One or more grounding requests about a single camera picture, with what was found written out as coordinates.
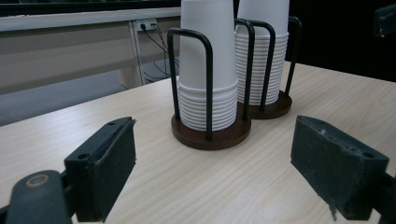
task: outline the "paper cup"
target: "paper cup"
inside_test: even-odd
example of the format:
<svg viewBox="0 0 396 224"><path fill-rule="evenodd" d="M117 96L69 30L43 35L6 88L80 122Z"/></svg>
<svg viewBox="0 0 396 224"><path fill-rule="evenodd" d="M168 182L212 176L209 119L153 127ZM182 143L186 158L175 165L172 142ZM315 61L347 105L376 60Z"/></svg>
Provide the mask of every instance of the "paper cup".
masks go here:
<svg viewBox="0 0 396 224"><path fill-rule="evenodd" d="M275 30L277 35L288 32L289 0L240 0L238 18L253 21L265 21ZM236 33L247 35L244 26L236 26ZM255 28L256 35L269 35L263 28Z"/></svg>
<svg viewBox="0 0 396 224"><path fill-rule="evenodd" d="M209 39L213 49L214 90L233 85L236 81L233 0L181 1L180 27L200 32ZM204 45L182 36L179 60L179 81L186 87L205 90Z"/></svg>

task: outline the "cup rim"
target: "cup rim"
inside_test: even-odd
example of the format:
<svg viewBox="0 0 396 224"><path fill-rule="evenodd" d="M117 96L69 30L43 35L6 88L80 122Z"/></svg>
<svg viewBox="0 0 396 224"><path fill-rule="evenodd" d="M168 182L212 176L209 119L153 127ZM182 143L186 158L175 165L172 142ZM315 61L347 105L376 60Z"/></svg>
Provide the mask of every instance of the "cup rim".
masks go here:
<svg viewBox="0 0 396 224"><path fill-rule="evenodd" d="M231 91L236 86L237 83L238 83L238 79L236 79L236 81L233 84L231 84L227 87L213 89L213 94ZM206 90L195 89L195 88L191 88L191 87L187 87L187 86L183 85L180 81L180 78L177 80L177 86L179 89L182 89L183 91L193 92L193 93L198 93L198 94L206 94Z"/></svg>
<svg viewBox="0 0 396 224"><path fill-rule="evenodd" d="M248 39L248 35L238 34L236 28L235 28L234 33L235 33L235 36L237 36L237 37ZM276 34L276 38L285 38L285 36L289 36L289 32L286 32L286 33L280 34L280 35ZM265 40L265 39L270 39L270 36L269 35L255 35L255 39Z"/></svg>

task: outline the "wooden table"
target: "wooden table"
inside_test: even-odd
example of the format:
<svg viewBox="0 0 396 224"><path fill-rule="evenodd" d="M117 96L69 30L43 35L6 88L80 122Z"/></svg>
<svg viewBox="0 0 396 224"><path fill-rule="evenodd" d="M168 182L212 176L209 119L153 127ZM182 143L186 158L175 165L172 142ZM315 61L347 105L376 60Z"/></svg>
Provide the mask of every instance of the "wooden table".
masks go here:
<svg viewBox="0 0 396 224"><path fill-rule="evenodd" d="M296 116L323 119L389 156L395 175L396 84L297 64L290 96L289 114L253 120L243 143L220 151L185 147L172 135L169 79L1 127L0 206L19 179L61 172L105 123L132 116L137 164L106 223L333 223L290 164ZM367 223L378 220L373 212ZM354 222L338 214L336 223Z"/></svg>

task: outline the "screw hole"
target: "screw hole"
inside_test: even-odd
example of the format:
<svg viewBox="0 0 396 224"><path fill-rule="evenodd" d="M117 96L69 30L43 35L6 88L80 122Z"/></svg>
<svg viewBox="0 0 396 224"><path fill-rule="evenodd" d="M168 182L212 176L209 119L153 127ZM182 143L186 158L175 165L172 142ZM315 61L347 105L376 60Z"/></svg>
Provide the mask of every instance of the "screw hole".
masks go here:
<svg viewBox="0 0 396 224"><path fill-rule="evenodd" d="M373 158L374 155L368 152L363 152L363 156L367 157L367 158Z"/></svg>
<svg viewBox="0 0 396 224"><path fill-rule="evenodd" d="M88 154L81 154L81 155L78 156L78 159L79 159L79 160L85 160L85 159L87 159L88 157L90 157Z"/></svg>

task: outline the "stack of paper cups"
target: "stack of paper cups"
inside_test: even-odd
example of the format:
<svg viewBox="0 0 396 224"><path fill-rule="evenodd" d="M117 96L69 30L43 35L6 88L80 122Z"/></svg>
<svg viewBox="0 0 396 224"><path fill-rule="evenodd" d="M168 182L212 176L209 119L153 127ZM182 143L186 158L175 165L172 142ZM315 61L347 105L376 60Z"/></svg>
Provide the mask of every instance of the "stack of paper cups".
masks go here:
<svg viewBox="0 0 396 224"><path fill-rule="evenodd" d="M279 94L286 49L288 46L289 0L241 0L238 8L238 18L267 22L276 32L274 58L271 66L267 98L265 99L266 105L272 104L277 100ZM262 86L270 43L268 30L255 27L255 33L249 101L251 105L259 105L261 102ZM236 26L235 52L236 74L239 79L238 101L243 103L248 62L248 30L244 26Z"/></svg>
<svg viewBox="0 0 396 224"><path fill-rule="evenodd" d="M182 29L205 35L213 49L213 131L235 122L237 77L233 0L181 1ZM180 118L196 131L206 130L206 55L197 39L180 38L180 67L177 80Z"/></svg>

